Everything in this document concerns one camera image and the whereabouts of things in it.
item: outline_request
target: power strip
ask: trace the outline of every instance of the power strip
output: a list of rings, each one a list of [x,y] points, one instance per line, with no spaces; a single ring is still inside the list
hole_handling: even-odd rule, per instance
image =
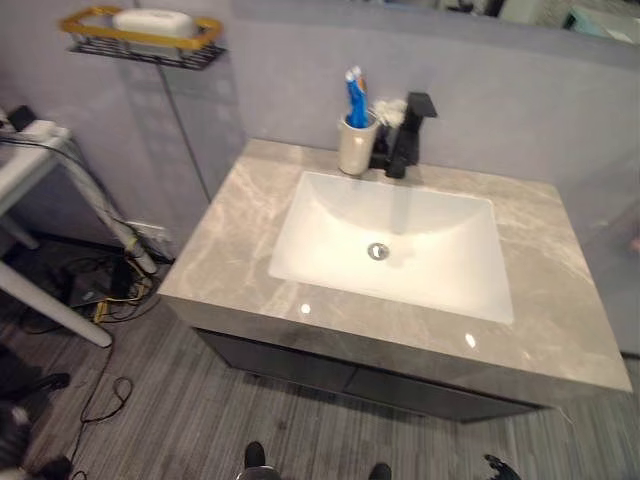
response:
[[[50,140],[51,137],[56,137],[58,132],[58,126],[55,122],[49,120],[34,120],[21,132],[5,131],[0,128],[0,134],[3,138],[9,140],[23,140],[25,142],[42,143]]]

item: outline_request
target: dark cabinet door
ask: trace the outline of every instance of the dark cabinet door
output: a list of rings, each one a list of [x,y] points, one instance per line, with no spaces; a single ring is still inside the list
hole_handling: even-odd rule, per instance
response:
[[[355,367],[276,345],[196,330],[229,365],[289,382],[341,392]]]
[[[535,408],[367,368],[357,370],[344,392],[461,422],[514,415]]]

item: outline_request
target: gray marble countertop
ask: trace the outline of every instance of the gray marble countertop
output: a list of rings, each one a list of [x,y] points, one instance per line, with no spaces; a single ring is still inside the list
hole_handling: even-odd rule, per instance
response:
[[[196,309],[185,321],[543,404],[589,393],[585,386],[631,390],[553,186],[426,164],[409,167],[403,180],[379,170],[362,177],[492,202],[514,308],[506,325],[271,277],[271,253],[305,170],[343,175],[336,152],[249,141],[160,289],[170,303],[222,308]],[[227,321],[225,311],[246,316]]]

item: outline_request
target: sink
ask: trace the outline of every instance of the sink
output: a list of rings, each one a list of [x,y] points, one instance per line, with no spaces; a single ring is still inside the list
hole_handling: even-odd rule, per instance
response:
[[[304,172],[269,274],[513,322],[493,206],[480,198]]]

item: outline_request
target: soap bar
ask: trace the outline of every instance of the soap bar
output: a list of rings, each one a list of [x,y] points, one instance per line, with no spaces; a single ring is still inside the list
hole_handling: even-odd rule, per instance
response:
[[[113,16],[113,26],[129,32],[180,38],[191,38],[198,32],[198,27],[189,15],[152,8],[123,10]]]

